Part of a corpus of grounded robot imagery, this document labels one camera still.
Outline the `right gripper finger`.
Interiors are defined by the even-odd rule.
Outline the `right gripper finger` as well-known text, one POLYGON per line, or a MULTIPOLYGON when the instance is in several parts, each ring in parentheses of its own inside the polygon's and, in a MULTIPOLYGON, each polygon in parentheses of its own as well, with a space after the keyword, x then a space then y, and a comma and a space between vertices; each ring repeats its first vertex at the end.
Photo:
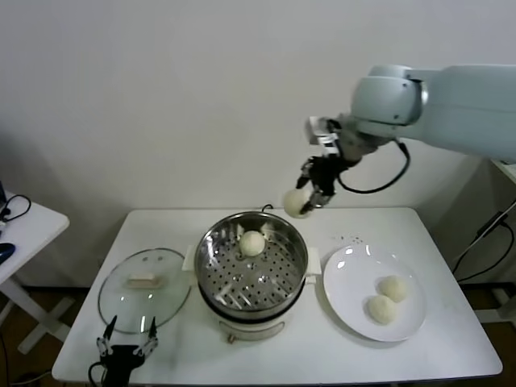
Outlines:
POLYGON ((314 164, 314 158, 309 158, 301 167, 301 175, 297 179, 297 188, 304 188, 309 182, 311 182, 310 171, 314 164))
POLYGON ((300 209, 300 213, 308 214, 313 210, 323 208, 329 203, 332 197, 332 194, 326 194, 320 189, 313 190, 308 194, 306 202, 300 209))

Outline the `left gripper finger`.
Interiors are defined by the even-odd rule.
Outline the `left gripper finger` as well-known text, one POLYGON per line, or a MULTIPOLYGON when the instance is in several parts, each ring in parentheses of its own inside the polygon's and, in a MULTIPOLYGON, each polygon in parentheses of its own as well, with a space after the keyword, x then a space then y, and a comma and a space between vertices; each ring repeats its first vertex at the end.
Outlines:
POLYGON ((147 341, 135 350, 138 357, 149 357, 158 346, 156 318, 152 319, 147 341))
POLYGON ((116 321, 117 321, 117 315, 115 315, 110 323, 106 326, 103 334, 101 337, 97 337, 96 339, 96 344, 97 344, 97 348, 98 348, 98 351, 99 351, 99 355, 100 357, 106 357, 106 356, 110 356, 114 353, 114 350, 113 348, 111 347, 110 345, 110 338, 113 334, 113 331, 114 331, 114 326, 116 324, 116 321))

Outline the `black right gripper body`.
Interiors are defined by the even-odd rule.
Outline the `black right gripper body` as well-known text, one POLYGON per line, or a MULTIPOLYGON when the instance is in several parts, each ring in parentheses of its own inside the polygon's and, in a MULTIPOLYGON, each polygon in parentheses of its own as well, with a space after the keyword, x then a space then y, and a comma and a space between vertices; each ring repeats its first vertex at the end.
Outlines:
POLYGON ((341 173, 357 165, 357 162, 333 155, 312 156, 309 164, 308 175, 314 190, 322 194, 334 194, 337 178, 341 173))

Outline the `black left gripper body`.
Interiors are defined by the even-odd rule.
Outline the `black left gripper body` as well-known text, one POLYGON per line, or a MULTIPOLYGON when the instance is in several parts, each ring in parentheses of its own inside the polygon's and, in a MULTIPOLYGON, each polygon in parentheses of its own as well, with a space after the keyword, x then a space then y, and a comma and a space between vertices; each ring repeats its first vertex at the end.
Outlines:
POLYGON ((104 358, 108 370, 133 370, 144 364, 145 356, 137 345, 114 345, 104 358))

